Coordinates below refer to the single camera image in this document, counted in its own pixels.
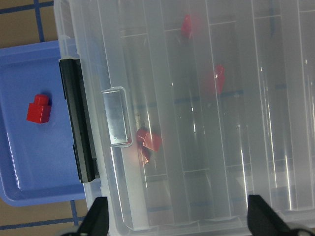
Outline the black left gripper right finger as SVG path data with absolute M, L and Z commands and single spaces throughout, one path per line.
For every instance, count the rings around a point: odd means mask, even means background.
M 260 195 L 248 196 L 248 229 L 253 236 L 294 236 Z

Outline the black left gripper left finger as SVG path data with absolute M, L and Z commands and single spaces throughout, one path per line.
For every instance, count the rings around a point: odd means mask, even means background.
M 106 236 L 109 232 L 107 197 L 95 198 L 76 234 L 78 236 Z

